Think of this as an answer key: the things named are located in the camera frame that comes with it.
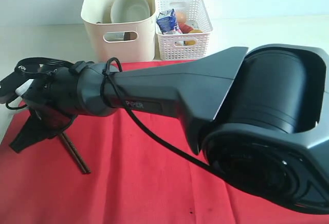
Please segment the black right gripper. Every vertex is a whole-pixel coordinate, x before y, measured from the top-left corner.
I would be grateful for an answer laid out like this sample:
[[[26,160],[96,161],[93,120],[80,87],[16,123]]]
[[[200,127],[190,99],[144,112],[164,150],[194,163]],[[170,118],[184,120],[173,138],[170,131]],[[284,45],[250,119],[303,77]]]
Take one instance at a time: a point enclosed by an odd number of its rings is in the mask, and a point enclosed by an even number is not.
[[[30,116],[9,144],[16,153],[66,131],[77,117],[77,107],[64,103],[26,100]]]

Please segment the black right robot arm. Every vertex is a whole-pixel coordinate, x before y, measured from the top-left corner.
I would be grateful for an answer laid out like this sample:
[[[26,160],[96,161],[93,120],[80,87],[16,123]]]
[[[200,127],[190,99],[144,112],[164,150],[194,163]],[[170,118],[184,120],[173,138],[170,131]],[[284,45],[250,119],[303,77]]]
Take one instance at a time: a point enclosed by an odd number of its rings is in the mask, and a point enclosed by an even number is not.
[[[300,213],[328,213],[328,53],[269,44],[123,71],[119,60],[71,63],[25,58],[9,89],[30,115],[17,153],[71,126],[79,115],[123,108],[176,118],[192,151],[162,146],[248,194]]]

